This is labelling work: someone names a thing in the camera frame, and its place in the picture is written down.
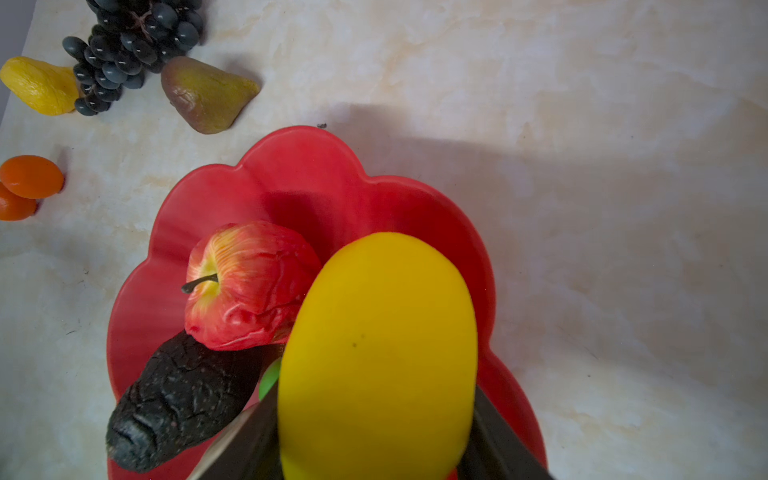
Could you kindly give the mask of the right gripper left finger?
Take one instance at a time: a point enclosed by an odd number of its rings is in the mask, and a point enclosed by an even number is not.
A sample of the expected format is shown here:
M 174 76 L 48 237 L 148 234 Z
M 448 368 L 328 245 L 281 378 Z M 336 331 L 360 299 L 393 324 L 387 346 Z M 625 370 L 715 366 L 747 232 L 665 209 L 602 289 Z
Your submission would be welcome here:
M 242 412 L 205 451 L 188 479 L 281 479 L 277 390 Z

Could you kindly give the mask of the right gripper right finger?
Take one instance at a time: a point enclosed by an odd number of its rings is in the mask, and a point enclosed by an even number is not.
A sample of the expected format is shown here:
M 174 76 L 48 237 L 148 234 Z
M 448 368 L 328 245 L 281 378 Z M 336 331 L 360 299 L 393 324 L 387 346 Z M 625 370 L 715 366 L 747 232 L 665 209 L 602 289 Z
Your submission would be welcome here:
M 456 473 L 458 479 L 473 480 L 554 479 L 479 386 L 476 387 L 469 441 Z

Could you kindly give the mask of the dark mangosteen green leaves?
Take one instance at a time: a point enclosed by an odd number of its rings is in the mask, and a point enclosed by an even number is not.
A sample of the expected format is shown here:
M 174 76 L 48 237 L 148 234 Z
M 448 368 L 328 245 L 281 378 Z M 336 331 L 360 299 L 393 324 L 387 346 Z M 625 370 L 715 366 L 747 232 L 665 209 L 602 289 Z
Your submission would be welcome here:
M 262 401 L 278 382 L 282 358 L 275 359 L 263 372 L 258 384 L 258 400 Z

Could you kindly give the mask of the dark avocado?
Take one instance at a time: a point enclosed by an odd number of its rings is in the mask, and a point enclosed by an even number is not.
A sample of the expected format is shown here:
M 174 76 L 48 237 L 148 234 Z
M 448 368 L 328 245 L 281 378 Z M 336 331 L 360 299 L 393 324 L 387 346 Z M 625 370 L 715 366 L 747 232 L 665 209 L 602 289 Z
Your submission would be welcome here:
M 181 332 L 151 356 L 112 412 L 107 456 L 147 473 L 211 439 L 245 408 L 266 346 L 215 351 Z

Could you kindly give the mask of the yellow lemon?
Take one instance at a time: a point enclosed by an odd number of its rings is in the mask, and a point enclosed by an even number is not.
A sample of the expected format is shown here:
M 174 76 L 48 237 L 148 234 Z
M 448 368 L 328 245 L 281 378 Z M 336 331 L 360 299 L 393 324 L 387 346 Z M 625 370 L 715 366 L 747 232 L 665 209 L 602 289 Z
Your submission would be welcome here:
M 445 479 L 472 424 L 478 332 L 458 269 L 414 237 L 376 233 L 332 256 L 282 360 L 288 479 Z

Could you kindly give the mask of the red flower-shaped bowl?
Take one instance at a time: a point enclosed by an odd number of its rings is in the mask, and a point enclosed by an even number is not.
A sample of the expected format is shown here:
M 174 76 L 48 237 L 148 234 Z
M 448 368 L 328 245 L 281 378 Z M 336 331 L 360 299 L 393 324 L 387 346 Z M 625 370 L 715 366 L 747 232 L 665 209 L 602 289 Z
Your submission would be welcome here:
M 496 287 L 486 248 L 448 197 L 419 181 L 368 176 L 338 137 L 295 126 L 257 142 L 234 166 L 198 168 L 170 191 L 151 231 L 147 258 L 115 300 L 106 366 L 116 396 L 139 377 L 152 353 L 183 326 L 181 285 L 193 247 L 220 226 L 267 220 L 299 232 L 322 260 L 366 235 L 416 237 L 461 272 L 476 312 L 481 389 L 520 441 L 547 459 L 534 411 L 517 380 L 492 352 Z

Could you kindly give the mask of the small yellow fruit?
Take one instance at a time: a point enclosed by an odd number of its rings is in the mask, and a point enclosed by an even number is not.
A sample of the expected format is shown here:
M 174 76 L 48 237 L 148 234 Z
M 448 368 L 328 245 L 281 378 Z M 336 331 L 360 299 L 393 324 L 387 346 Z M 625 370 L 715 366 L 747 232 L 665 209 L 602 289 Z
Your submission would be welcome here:
M 5 62 L 1 81 L 23 103 L 46 116 L 75 110 L 80 91 L 71 67 L 18 56 Z

